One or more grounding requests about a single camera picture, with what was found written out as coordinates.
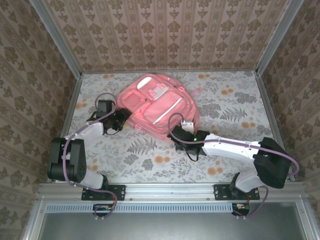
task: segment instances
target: floral tablecloth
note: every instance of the floral tablecloth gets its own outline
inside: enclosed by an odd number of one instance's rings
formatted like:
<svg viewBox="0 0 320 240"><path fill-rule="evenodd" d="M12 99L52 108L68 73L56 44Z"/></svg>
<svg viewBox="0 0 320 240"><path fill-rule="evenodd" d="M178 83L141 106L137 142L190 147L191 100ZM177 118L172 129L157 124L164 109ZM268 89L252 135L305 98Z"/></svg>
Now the floral tablecloth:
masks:
<svg viewBox="0 0 320 240"><path fill-rule="evenodd" d="M97 95L118 95L145 73L84 74L70 133L83 126L95 111ZM271 137L265 108L254 73L168 72L184 87L203 92L194 97L200 110L199 129L246 141ZM161 141L126 125L115 135L97 138L86 148L87 167L106 175L111 183L209 183L229 182L248 163L219 156L200 156L192 162L174 144Z"/></svg>

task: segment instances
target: patterned wallpaper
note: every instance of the patterned wallpaper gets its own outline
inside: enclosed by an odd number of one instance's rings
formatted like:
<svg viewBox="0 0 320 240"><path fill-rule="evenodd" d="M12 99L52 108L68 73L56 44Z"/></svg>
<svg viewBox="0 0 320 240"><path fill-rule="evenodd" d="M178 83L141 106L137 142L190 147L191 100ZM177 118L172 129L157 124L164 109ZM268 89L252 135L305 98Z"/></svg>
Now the patterned wallpaper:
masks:
<svg viewBox="0 0 320 240"><path fill-rule="evenodd" d="M44 0L83 72L255 68L289 0Z"/></svg>
<svg viewBox="0 0 320 240"><path fill-rule="evenodd" d="M305 0L262 75L320 223L320 1Z"/></svg>
<svg viewBox="0 0 320 240"><path fill-rule="evenodd" d="M74 77L27 0L0 1L0 239L20 239Z"/></svg>

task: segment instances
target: pink backpack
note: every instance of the pink backpack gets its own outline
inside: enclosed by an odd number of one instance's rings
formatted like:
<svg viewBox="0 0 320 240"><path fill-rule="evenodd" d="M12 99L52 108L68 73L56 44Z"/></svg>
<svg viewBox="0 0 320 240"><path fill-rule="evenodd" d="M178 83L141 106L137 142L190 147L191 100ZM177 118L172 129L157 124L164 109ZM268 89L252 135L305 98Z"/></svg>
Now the pink backpack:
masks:
<svg viewBox="0 0 320 240"><path fill-rule="evenodd" d="M182 114L185 121L193 121L194 132L198 128L200 114L192 94L176 78L165 74L142 76L119 94L117 105L132 112L126 122L134 129L165 141L170 141L168 120L173 113ZM181 117L176 115L170 126L173 128L180 122Z"/></svg>

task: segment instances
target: purple cable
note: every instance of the purple cable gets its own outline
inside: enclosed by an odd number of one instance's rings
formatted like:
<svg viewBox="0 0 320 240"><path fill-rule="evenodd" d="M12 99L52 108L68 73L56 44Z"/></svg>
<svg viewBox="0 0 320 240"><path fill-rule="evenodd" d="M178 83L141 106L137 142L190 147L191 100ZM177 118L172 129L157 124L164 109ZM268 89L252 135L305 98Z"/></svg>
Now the purple cable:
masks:
<svg viewBox="0 0 320 240"><path fill-rule="evenodd" d="M174 116L174 115L179 115L181 116L182 118L182 121L185 120L184 116L181 114L181 113L174 113L172 114L170 117L169 117L169 120L168 120L168 129L169 129L169 133L170 135L177 141L179 141L180 143L183 143L183 144L204 144L204 143L216 143L216 142L219 142L219 143L225 143L225 144L231 144L231 145L236 145L236 146L241 146L241 147L245 147L245 148L251 148L251 149L258 149L258 150L262 150L262 151L265 151L265 152L268 152L268 153L271 153L271 154L277 154L281 157L284 157L288 160L290 160L294 165L295 165L295 171L290 173L289 175L293 176L293 175L296 175L299 170L300 170L300 167L299 167L299 164L297 163L296 160L294 160L291 156L287 155L287 154L284 154L282 152L279 152L279 151L275 151L275 150L271 150L271 149L268 149L268 148L264 148L264 147L260 147L260 146L252 146L250 144L247 144L247 143L240 143L240 142L233 142L233 141L228 141L228 140L217 140L217 139L210 139L210 140L203 140L203 141L184 141L184 140L181 140L179 138L177 138L175 135L173 135L172 133L172 130L171 130L171 127L170 127L170 121L171 121L171 118Z"/></svg>
<svg viewBox="0 0 320 240"><path fill-rule="evenodd" d="M114 96L112 93L109 93L109 92L105 92L105 93L102 93L100 94L96 99L95 99L95 105L97 106L97 100L99 97L101 97L102 95L111 95L112 97L114 97L114 99L116 99L116 96ZM64 176L64 179L65 181L71 185L71 186L75 186L75 187L80 187L80 188L84 188L84 189L88 189L88 190L91 190L91 191L94 191L94 192L97 192L97 193L107 193L107 194L111 194L114 198L114 204L113 204L113 207L112 209L110 210L110 212L108 212L107 215L104 216L104 218L107 218L115 209L116 205L117 205L117 202L118 202L118 199L117 199L117 196L112 192L112 191L108 191L108 190L100 190L100 189L95 189L93 187L88 187L88 186L84 186L82 184L79 184L79 183L72 183L69 178L68 178L68 174L67 174L67 160L66 160L66 156L67 156L67 150L68 150L68 145L69 143L71 142L71 140L77 135L77 134L81 134L84 130L86 130L89 126L99 122L100 120L102 119L105 119L107 118L108 116L110 116L111 114L113 114L117 109L117 104L115 103L115 106L114 106L114 109L112 109L111 112L109 112L108 114L88 123L87 125L81 127L79 130L77 130L74 134L72 134L66 141L65 143L65 146L64 146L64 149L63 149L63 154L62 154L62 169L63 169L63 176Z"/></svg>
<svg viewBox="0 0 320 240"><path fill-rule="evenodd" d="M244 216L242 215L240 212L236 211L236 210L233 210L234 213L240 215L240 216L243 216L243 218L249 218L249 217L252 217L254 216L257 212L259 212L259 210L262 208L263 204L265 203L265 201L267 200L267 197L268 197L268 194L269 194L269 189L266 187L266 186L261 186L260 188L264 188L265 189L265 196L261 202L261 204L259 205L259 207L253 212L253 213L250 213L248 214L247 216Z"/></svg>

